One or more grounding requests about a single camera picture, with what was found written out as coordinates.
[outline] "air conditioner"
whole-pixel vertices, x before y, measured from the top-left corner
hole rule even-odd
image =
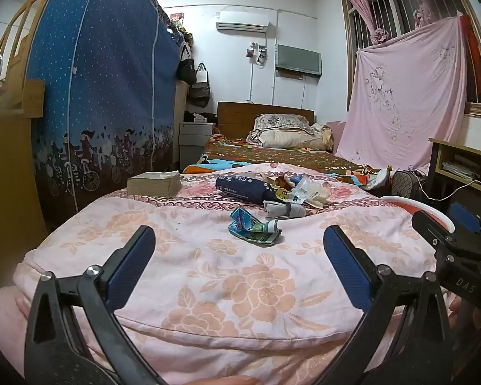
[[[245,12],[220,12],[215,23],[217,30],[241,30],[266,33],[269,19],[263,14]]]

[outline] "nightstand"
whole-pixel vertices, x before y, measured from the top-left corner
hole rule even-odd
[[[180,170],[198,163],[212,136],[214,123],[180,123]]]

